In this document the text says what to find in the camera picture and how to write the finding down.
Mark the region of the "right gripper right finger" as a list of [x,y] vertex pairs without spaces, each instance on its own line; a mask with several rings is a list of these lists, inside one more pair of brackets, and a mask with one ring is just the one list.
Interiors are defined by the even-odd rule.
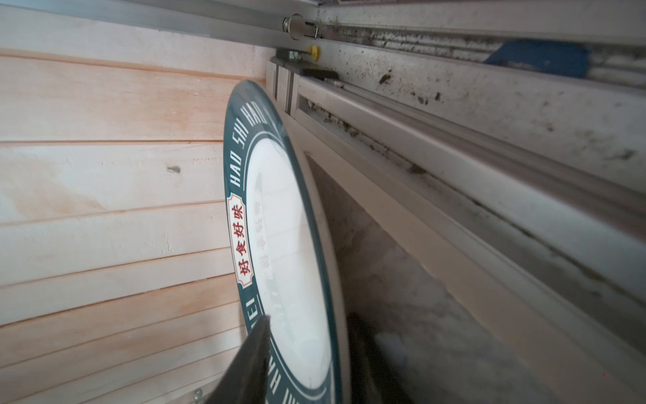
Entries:
[[374,340],[373,329],[356,313],[348,316],[351,403],[412,403]]

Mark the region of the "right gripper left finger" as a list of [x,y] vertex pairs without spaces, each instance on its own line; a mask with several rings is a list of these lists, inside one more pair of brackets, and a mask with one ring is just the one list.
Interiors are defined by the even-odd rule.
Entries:
[[206,404],[265,402],[270,337],[270,316],[260,316]]

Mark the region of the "white plate with lettered rim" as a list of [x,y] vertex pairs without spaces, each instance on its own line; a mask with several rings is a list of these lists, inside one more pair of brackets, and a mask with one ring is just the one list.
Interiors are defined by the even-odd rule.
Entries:
[[348,331],[331,238],[311,170],[255,82],[225,114],[224,193],[248,331],[265,329],[264,402],[347,403]]

